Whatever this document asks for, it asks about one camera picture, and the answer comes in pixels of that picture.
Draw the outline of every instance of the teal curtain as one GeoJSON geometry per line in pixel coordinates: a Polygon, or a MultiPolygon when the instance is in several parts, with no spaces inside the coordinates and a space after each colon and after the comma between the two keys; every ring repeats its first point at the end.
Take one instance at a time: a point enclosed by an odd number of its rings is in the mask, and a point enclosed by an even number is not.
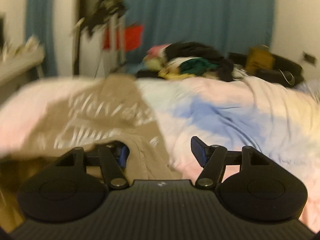
{"type": "Polygon", "coordinates": [[[45,46],[42,64],[45,76],[57,76],[53,39],[53,0],[28,0],[26,9],[26,40],[35,35],[45,46]]]}
{"type": "Polygon", "coordinates": [[[228,52],[248,53],[270,45],[274,0],[126,0],[127,25],[144,24],[142,46],[128,53],[138,63],[147,50],[173,42],[198,41],[228,52]]]}

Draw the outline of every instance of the multicolored bedspread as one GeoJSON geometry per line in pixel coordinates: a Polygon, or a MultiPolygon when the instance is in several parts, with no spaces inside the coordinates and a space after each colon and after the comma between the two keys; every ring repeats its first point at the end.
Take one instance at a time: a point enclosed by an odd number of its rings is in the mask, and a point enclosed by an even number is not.
{"type": "MultiPolygon", "coordinates": [[[[156,113],[171,164],[184,178],[195,181],[202,170],[191,153],[192,136],[234,151],[253,146],[306,184],[301,219],[320,230],[320,106],[311,96],[255,77],[136,84],[156,113]]],[[[231,168],[225,176],[237,171],[231,168]]]]}

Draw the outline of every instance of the red cloth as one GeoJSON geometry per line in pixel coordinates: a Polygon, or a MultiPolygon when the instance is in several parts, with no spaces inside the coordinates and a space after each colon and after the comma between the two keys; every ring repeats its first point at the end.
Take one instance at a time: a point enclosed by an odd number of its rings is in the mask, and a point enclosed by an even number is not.
{"type": "MultiPolygon", "coordinates": [[[[143,25],[135,25],[127,27],[124,31],[124,49],[130,51],[137,49],[141,45],[141,35],[143,32],[143,25]]],[[[109,28],[105,31],[105,39],[103,49],[110,49],[110,32],[109,28]]],[[[116,31],[116,48],[119,49],[119,31],[116,31]]]]}

